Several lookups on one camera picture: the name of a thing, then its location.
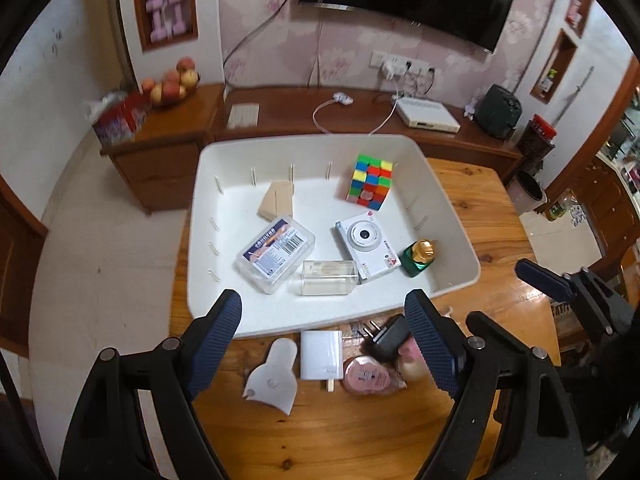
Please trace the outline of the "green gold perfume bottle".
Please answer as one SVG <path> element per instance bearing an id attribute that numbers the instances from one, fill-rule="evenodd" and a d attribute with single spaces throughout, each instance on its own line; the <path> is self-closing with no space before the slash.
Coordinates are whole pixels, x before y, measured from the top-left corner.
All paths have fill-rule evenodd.
<path id="1" fill-rule="evenodd" d="M 435 244 L 427 238 L 416 240 L 399 256 L 401 267 L 409 278 L 415 278 L 435 260 Z"/>

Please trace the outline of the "black plug adapter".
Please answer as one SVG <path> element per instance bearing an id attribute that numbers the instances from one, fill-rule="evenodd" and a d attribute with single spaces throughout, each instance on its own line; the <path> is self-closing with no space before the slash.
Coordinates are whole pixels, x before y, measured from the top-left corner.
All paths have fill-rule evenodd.
<path id="1" fill-rule="evenodd" d="M 405 315 L 396 314 L 383 325 L 373 321 L 360 328 L 363 336 L 362 350 L 381 363 L 391 363 L 397 359 L 399 348 L 410 337 L 410 328 Z"/>

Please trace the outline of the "white 33W charger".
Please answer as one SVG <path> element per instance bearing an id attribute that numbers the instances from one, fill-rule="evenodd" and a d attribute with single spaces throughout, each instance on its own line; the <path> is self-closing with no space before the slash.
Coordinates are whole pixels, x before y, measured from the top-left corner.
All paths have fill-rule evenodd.
<path id="1" fill-rule="evenodd" d="M 340 330 L 300 333 L 300 379 L 342 380 L 343 335 Z"/>

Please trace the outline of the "pink trash bin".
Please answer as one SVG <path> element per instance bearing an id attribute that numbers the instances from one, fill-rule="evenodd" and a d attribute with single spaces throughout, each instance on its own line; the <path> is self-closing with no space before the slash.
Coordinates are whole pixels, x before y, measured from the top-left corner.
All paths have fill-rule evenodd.
<path id="1" fill-rule="evenodd" d="M 544 189 L 531 174 L 524 170 L 518 170 L 514 174 L 506 187 L 506 192 L 518 216 L 533 211 L 548 202 Z"/>

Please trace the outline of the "red lidded dark jar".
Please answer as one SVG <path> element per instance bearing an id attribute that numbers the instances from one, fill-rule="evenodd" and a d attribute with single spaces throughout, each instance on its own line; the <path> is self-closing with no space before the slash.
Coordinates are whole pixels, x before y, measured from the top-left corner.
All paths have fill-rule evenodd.
<path id="1" fill-rule="evenodd" d="M 519 170 L 536 174 L 541 170 L 544 158 L 554 149 L 555 128 L 535 114 L 523 130 L 515 147 L 522 154 Z"/>

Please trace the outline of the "dark green speaker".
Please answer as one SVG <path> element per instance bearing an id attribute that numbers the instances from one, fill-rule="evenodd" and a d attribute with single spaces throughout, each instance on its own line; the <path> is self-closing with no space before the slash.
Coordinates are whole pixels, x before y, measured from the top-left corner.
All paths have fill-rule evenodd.
<path id="1" fill-rule="evenodd" d="M 474 122 L 497 140 L 508 140 L 521 118 L 520 100 L 512 92 L 493 84 L 480 100 L 474 114 Z"/>

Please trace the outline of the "colourful rubiks cube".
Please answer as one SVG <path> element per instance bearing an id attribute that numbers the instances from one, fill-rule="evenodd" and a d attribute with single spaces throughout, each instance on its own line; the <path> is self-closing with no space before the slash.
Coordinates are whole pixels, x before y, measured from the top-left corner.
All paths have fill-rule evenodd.
<path id="1" fill-rule="evenodd" d="M 374 211 L 379 211 L 390 194 L 394 164 L 388 160 L 359 154 L 345 200 Z"/>

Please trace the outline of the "white set-top box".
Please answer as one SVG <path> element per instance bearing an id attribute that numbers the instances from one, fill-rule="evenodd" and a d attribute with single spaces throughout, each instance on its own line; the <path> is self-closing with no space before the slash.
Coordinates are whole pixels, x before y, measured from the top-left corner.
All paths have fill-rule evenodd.
<path id="1" fill-rule="evenodd" d="M 439 102 L 405 96 L 396 101 L 396 112 L 408 128 L 451 134 L 460 130 L 456 118 Z"/>

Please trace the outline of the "white plastic storage bin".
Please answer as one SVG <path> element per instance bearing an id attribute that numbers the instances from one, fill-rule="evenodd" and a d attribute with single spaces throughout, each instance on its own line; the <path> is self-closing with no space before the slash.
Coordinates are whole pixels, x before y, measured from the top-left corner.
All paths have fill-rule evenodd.
<path id="1" fill-rule="evenodd" d="M 365 209 L 346 194 L 360 155 L 394 166 L 392 186 L 376 213 L 390 247 L 402 252 L 426 238 L 435 260 L 415 278 L 393 270 L 346 296 L 304 296 L 293 274 L 271 294 L 251 281 L 242 252 L 265 231 L 258 208 L 274 182 L 294 186 L 293 219 L 316 242 L 311 260 L 338 260 L 347 248 L 336 222 Z M 205 314 L 226 289 L 242 299 L 239 338 L 297 332 L 399 308 L 407 292 L 437 298 L 475 284 L 480 262 L 454 207 L 420 148 L 405 136 L 319 134 L 220 142 L 201 151 L 191 210 L 186 304 Z"/>

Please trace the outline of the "wooden tv cabinet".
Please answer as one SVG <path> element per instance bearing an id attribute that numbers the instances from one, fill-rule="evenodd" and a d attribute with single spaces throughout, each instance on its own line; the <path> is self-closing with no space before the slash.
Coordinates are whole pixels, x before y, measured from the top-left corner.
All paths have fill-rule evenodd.
<path id="1" fill-rule="evenodd" d="M 146 214 L 186 209 L 192 200 L 198 156 L 206 145 L 236 139 L 336 133 L 403 134 L 428 157 L 488 167 L 501 181 L 510 179 L 522 159 L 506 141 L 480 130 L 462 110 L 450 113 L 460 124 L 455 134 L 411 129 L 390 110 L 390 96 L 373 90 L 352 90 L 354 102 L 330 103 L 332 88 L 257 88 L 222 92 L 221 84 L 204 84 L 193 96 L 168 110 L 153 110 L 129 142 L 102 148 Z M 258 125 L 228 129 L 233 104 L 257 103 Z"/>

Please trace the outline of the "wooden block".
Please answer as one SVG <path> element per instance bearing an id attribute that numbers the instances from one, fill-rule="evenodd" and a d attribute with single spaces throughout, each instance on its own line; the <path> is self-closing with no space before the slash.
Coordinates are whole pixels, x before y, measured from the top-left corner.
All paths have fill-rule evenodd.
<path id="1" fill-rule="evenodd" d="M 272 221 L 282 216 L 293 215 L 294 184 L 288 181 L 272 182 L 260 206 L 258 214 Z"/>

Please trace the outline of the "red tissue box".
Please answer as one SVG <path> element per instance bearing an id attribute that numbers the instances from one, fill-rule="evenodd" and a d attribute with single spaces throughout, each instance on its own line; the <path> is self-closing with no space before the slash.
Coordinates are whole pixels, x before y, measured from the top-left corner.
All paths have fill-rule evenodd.
<path id="1" fill-rule="evenodd" d="M 86 101 L 86 118 L 102 148 L 131 141 L 151 109 L 139 91 L 111 91 L 97 101 Z"/>

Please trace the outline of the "fruit bowl with apples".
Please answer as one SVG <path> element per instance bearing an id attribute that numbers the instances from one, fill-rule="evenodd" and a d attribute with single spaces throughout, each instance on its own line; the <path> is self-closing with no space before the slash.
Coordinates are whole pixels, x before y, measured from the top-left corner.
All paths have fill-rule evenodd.
<path id="1" fill-rule="evenodd" d="M 190 96 L 201 81 L 193 58 L 180 58 L 175 68 L 168 70 L 160 79 L 146 78 L 140 90 L 152 107 L 168 107 L 182 102 Z"/>

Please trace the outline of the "pink dumbbells pair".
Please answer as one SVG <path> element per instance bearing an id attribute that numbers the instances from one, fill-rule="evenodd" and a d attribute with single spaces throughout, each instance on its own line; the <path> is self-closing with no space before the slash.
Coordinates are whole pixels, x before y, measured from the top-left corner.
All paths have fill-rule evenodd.
<path id="1" fill-rule="evenodd" d="M 152 30 L 150 40 L 152 44 L 184 35 L 188 30 L 182 15 L 184 0 L 148 0 L 145 11 L 151 14 Z"/>

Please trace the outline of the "white wall power strip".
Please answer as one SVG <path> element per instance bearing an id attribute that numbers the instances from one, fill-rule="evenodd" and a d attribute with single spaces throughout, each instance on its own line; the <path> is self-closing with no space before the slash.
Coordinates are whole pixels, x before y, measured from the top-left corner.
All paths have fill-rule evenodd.
<path id="1" fill-rule="evenodd" d="M 406 58 L 399 54 L 373 51 L 369 62 L 384 80 L 393 80 L 411 74 L 419 77 L 434 76 L 436 70 L 425 61 Z"/>

